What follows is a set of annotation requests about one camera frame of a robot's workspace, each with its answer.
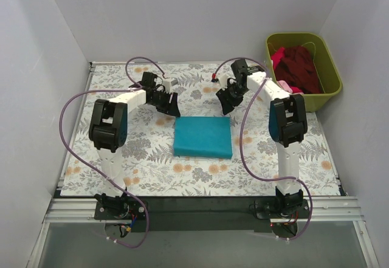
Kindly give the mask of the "teal t shirt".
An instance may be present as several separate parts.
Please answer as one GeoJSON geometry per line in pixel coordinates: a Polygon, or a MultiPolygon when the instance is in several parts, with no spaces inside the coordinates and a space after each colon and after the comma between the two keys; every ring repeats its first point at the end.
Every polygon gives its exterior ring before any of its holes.
{"type": "Polygon", "coordinates": [[[232,158],[230,118],[177,118],[174,127],[173,154],[180,157],[232,158]]]}

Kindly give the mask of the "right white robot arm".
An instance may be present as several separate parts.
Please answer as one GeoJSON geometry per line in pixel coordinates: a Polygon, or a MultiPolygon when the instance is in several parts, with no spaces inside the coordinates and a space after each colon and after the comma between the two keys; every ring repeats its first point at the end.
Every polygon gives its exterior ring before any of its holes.
{"type": "Polygon", "coordinates": [[[212,74],[219,83],[216,93],[223,114],[231,113],[251,91],[269,107],[268,129],[278,156],[278,177],[274,179],[275,204],[271,213],[288,218],[303,205],[307,190],[300,180],[299,155],[308,131],[305,101],[300,94],[290,94],[277,85],[260,64],[249,66],[245,58],[231,58],[232,77],[212,74]]]}

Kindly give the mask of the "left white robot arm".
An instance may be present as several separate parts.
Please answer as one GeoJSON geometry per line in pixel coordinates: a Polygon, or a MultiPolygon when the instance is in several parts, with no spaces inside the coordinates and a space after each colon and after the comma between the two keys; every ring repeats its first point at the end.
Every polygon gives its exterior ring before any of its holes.
{"type": "Polygon", "coordinates": [[[128,114],[142,105],[152,105],[160,113],[180,117],[178,93],[172,91],[177,79],[168,78],[157,83],[158,76],[144,72],[142,79],[124,93],[109,100],[94,103],[89,140],[94,144],[107,180],[102,194],[94,197],[102,209],[116,219],[127,218],[131,203],[126,197],[125,175],[122,168],[122,148],[128,135],[128,114]]]}

